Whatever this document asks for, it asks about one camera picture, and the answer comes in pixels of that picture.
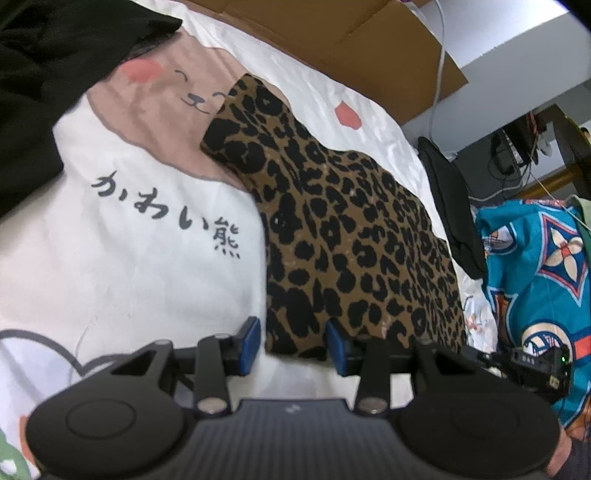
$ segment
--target leopard print fabric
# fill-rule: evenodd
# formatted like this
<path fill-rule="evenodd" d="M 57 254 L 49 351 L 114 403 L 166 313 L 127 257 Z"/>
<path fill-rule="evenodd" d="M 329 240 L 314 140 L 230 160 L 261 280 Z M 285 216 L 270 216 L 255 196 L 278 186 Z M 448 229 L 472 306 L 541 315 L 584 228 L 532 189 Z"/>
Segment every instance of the leopard print fabric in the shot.
<path fill-rule="evenodd" d="M 457 279 L 427 211 L 375 160 L 326 148 L 262 82 L 229 92 L 202 149 L 252 193 L 267 250 L 267 351 L 323 359 L 326 322 L 409 347 L 465 344 Z"/>

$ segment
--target blue blanket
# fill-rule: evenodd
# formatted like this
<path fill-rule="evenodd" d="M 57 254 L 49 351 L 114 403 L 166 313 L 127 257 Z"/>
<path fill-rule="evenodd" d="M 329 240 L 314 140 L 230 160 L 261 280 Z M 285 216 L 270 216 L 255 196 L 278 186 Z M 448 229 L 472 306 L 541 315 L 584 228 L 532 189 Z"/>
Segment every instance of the blue blanket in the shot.
<path fill-rule="evenodd" d="M 569 211 L 580 218 L 575 207 Z M 512 200 L 479 210 L 476 227 L 485 243 L 485 294 L 499 322 L 499 349 L 523 346 L 539 355 L 568 345 L 573 388 L 553 408 L 570 435 L 588 438 L 591 297 L 579 224 L 561 202 Z"/>

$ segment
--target white cable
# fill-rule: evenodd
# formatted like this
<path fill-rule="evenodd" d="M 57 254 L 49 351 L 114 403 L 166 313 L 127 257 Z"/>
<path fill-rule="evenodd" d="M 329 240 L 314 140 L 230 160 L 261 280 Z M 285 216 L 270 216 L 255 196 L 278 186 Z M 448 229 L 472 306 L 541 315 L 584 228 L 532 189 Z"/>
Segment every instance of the white cable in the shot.
<path fill-rule="evenodd" d="M 551 199 L 553 199 L 555 202 L 558 202 L 560 204 L 560 206 L 563 208 L 563 210 L 568 213 L 572 218 L 574 218 L 578 223 L 580 223 L 581 225 L 583 225 L 588 232 L 591 233 L 591 228 L 589 228 L 589 226 L 584 223 L 582 220 L 580 220 L 576 215 L 573 215 L 572 213 L 569 212 L 568 208 L 566 208 L 562 202 L 560 202 L 559 200 L 556 199 L 556 197 L 554 197 L 554 195 L 552 195 L 548 189 L 544 186 L 544 184 L 542 182 L 540 182 L 538 180 L 538 177 L 536 177 L 534 174 L 531 174 L 533 176 L 533 178 L 536 180 L 536 182 L 538 182 L 540 184 L 540 187 L 542 187 L 544 189 L 544 191 L 546 192 L 546 194 L 548 195 L 548 197 L 550 197 Z"/>
<path fill-rule="evenodd" d="M 437 110 L 437 104 L 439 103 L 439 97 L 441 96 L 441 83 L 443 81 L 443 65 L 445 63 L 445 15 L 443 13 L 443 7 L 439 0 L 435 0 L 439 13 L 441 15 L 441 53 L 439 55 L 439 66 L 437 68 L 437 83 L 435 84 L 435 97 L 433 97 L 433 105 L 431 106 L 431 116 L 429 117 L 429 140 L 433 141 L 433 122 L 435 121 L 435 111 Z"/>
<path fill-rule="evenodd" d="M 519 184 L 518 185 L 513 185 L 512 187 L 505 187 L 505 188 L 503 188 L 501 190 L 497 190 L 495 193 L 492 193 L 488 197 L 483 198 L 483 199 L 478 199 L 478 198 L 470 197 L 470 196 L 468 196 L 468 198 L 470 200 L 473 200 L 474 202 L 484 203 L 484 202 L 488 202 L 489 200 L 492 200 L 493 198 L 495 198 L 500 193 L 508 192 L 510 190 L 522 189 L 523 187 L 525 187 L 528 184 L 531 176 L 533 175 L 532 172 L 531 172 L 531 164 L 532 164 L 532 158 L 534 158 L 535 148 L 538 145 L 538 139 L 539 139 L 539 137 L 540 137 L 539 135 L 536 135 L 536 138 L 534 139 L 534 146 L 532 147 L 531 152 L 530 152 L 530 162 L 527 165 L 527 167 L 525 168 L 525 170 L 523 172 L 523 175 L 519 179 Z"/>
<path fill-rule="evenodd" d="M 505 187 L 504 189 L 497 190 L 495 193 L 491 193 L 488 197 L 485 197 L 483 199 L 477 199 L 475 197 L 470 197 L 470 196 L 468 196 L 468 198 L 470 200 L 474 200 L 475 202 L 484 203 L 484 202 L 488 202 L 489 200 L 492 200 L 500 193 L 508 192 L 510 190 L 522 189 L 525 185 L 527 185 L 527 183 L 523 183 L 523 179 L 525 178 L 526 175 L 527 175 L 527 173 L 524 172 L 523 176 L 520 179 L 519 185 L 513 185 L 512 187 Z"/>

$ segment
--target bear eye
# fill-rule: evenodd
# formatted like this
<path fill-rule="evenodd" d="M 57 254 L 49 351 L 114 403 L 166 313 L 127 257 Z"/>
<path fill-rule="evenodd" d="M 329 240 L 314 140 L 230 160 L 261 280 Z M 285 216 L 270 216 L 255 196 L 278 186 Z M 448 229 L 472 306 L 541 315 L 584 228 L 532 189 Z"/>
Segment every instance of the bear eye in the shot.
<path fill-rule="evenodd" d="M 185 83 L 187 83 L 189 81 L 189 77 L 187 77 L 187 74 L 185 72 L 183 72 L 182 70 L 175 70 L 175 73 L 180 73 L 184 79 L 185 79 Z"/>

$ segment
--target person's hand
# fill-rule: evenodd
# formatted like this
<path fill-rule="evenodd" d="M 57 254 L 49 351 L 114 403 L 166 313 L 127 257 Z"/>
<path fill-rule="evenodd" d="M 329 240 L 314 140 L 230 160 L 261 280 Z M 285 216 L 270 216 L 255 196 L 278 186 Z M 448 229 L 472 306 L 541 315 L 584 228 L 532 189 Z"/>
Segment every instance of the person's hand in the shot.
<path fill-rule="evenodd" d="M 558 471 L 562 468 L 566 459 L 570 455 L 570 449 L 573 446 L 573 442 L 566 432 L 562 425 L 560 425 L 560 440 L 558 440 L 558 446 L 554 451 L 554 455 L 550 459 L 550 463 L 548 467 L 546 467 L 546 474 L 552 478 L 554 477 Z"/>

